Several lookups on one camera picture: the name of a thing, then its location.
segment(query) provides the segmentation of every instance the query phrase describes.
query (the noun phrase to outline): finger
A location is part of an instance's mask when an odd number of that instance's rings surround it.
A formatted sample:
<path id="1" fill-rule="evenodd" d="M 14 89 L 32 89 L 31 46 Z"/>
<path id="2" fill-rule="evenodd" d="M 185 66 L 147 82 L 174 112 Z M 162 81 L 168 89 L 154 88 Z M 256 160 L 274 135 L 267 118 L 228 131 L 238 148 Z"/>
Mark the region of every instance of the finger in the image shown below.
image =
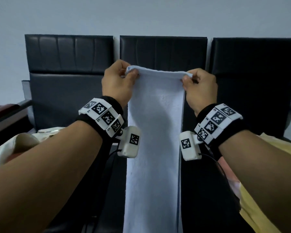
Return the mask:
<path id="1" fill-rule="evenodd" d="M 117 60 L 108 69 L 105 70 L 105 74 L 118 74 L 119 75 L 120 74 L 119 72 L 122 69 L 126 70 L 128 66 L 130 66 L 129 63 L 123 60 Z"/>
<path id="2" fill-rule="evenodd" d="M 131 85 L 134 85 L 138 76 L 139 76 L 138 70 L 134 69 L 126 75 L 125 81 Z"/>
<path id="3" fill-rule="evenodd" d="M 207 78 L 208 76 L 212 76 L 212 74 L 208 73 L 207 71 L 198 68 L 198 69 L 193 69 L 193 70 L 189 70 L 187 71 L 190 74 L 193 74 L 193 79 L 196 79 L 198 82 L 200 82 L 201 80 L 203 80 L 204 78 Z"/>
<path id="4" fill-rule="evenodd" d="M 193 85 L 194 85 L 194 83 L 193 83 L 192 79 L 188 75 L 184 75 L 184 77 L 182 78 L 183 88 L 187 91 Z"/>

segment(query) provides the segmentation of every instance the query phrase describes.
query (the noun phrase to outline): white towel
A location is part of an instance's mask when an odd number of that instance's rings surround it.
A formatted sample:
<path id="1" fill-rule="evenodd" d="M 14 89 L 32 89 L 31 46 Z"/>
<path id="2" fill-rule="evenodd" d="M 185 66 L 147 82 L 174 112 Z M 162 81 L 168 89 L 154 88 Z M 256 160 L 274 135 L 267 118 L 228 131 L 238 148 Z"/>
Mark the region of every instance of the white towel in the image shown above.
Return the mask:
<path id="1" fill-rule="evenodd" d="M 138 156 L 127 160 L 124 233 L 176 233 L 179 225 L 179 134 L 186 72 L 139 70 L 128 125 L 141 129 Z"/>

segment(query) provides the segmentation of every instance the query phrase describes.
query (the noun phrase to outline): white wall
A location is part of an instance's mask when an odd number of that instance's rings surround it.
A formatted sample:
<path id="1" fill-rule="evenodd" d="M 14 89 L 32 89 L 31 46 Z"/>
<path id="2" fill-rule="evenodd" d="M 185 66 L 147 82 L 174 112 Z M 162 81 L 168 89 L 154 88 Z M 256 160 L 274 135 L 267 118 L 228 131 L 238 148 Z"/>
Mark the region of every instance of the white wall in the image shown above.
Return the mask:
<path id="1" fill-rule="evenodd" d="M 120 35 L 290 38 L 291 0 L 0 0 L 0 105 L 23 100 L 27 33 L 114 35 L 117 56 Z"/>

